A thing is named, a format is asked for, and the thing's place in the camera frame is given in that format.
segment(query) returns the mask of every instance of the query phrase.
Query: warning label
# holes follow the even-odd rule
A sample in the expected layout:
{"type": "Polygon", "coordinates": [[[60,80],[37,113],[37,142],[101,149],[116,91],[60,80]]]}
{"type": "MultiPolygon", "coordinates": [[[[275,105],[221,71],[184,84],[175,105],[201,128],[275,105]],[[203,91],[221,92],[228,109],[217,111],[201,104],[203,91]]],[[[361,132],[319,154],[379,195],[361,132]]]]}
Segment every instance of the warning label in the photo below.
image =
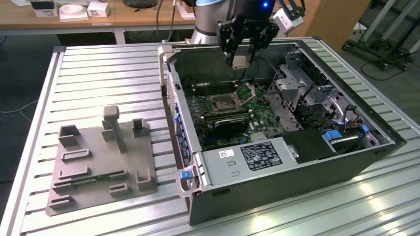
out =
{"type": "Polygon", "coordinates": [[[283,164],[271,142],[241,147],[241,151],[252,171],[283,164]]]}

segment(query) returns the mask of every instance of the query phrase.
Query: blue latch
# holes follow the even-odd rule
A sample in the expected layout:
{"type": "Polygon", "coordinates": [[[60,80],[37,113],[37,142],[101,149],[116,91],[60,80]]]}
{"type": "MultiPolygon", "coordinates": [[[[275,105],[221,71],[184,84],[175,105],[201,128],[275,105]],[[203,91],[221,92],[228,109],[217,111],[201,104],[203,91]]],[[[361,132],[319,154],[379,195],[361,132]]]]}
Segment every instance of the blue latch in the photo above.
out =
{"type": "Polygon", "coordinates": [[[193,174],[192,174],[192,171],[183,171],[183,172],[179,173],[179,179],[180,179],[181,181],[189,180],[189,179],[192,179],[193,177],[195,177],[195,176],[193,176],[193,174]]]}
{"type": "Polygon", "coordinates": [[[325,132],[325,138],[328,141],[333,140],[333,139],[339,139],[343,138],[343,135],[340,133],[340,131],[335,130],[329,130],[325,132]]]}
{"type": "Polygon", "coordinates": [[[173,122],[179,119],[179,113],[175,114],[173,122]]]}
{"type": "Polygon", "coordinates": [[[364,134],[367,134],[368,131],[369,131],[369,128],[368,128],[368,126],[365,124],[361,125],[361,131],[363,131],[364,134]]]}

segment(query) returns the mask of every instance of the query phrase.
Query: metal table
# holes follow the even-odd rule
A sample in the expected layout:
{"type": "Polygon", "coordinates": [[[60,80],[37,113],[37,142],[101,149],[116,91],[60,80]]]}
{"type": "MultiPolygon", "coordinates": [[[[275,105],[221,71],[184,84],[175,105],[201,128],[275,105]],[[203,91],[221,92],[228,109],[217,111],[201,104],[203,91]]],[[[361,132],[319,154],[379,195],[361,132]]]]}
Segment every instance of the metal table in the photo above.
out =
{"type": "Polygon", "coordinates": [[[323,41],[301,39],[408,140],[389,158],[348,182],[192,227],[185,200],[175,190],[159,44],[68,47],[52,55],[0,235],[417,234],[420,127],[323,41]],[[111,104],[120,107],[120,122],[144,118],[151,124],[159,191],[48,217],[59,127],[97,126],[103,106],[111,104]]]}

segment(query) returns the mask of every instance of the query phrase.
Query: circuit board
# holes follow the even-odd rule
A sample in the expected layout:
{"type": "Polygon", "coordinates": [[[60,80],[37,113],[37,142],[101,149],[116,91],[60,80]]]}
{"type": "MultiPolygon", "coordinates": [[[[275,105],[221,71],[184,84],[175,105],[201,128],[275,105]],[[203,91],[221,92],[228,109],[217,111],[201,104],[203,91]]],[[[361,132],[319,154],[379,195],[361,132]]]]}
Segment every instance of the circuit board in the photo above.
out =
{"type": "Polygon", "coordinates": [[[248,83],[239,84],[231,93],[187,96],[203,150],[269,139],[283,133],[265,97],[265,91],[248,83]]]}

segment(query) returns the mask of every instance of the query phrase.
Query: white box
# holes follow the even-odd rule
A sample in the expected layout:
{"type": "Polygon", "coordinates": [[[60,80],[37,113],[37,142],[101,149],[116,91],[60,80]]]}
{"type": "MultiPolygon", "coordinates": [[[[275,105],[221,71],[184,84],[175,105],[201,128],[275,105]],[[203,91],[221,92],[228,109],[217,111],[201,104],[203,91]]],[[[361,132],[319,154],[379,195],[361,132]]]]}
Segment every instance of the white box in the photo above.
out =
{"type": "Polygon", "coordinates": [[[351,40],[353,40],[355,42],[357,42],[357,41],[360,40],[360,38],[361,38],[361,35],[365,33],[367,29],[368,29],[368,28],[367,28],[363,24],[360,24],[360,23],[357,22],[357,24],[355,25],[353,31],[352,31],[352,33],[349,34],[348,39],[351,39],[351,40]]]}
{"type": "Polygon", "coordinates": [[[91,2],[87,13],[92,17],[108,17],[109,7],[105,2],[91,2]]]}
{"type": "Polygon", "coordinates": [[[85,8],[76,4],[67,4],[60,7],[60,22],[87,21],[85,8]]]}
{"type": "Polygon", "coordinates": [[[53,2],[32,1],[31,5],[37,17],[59,16],[57,5],[53,2]]]}

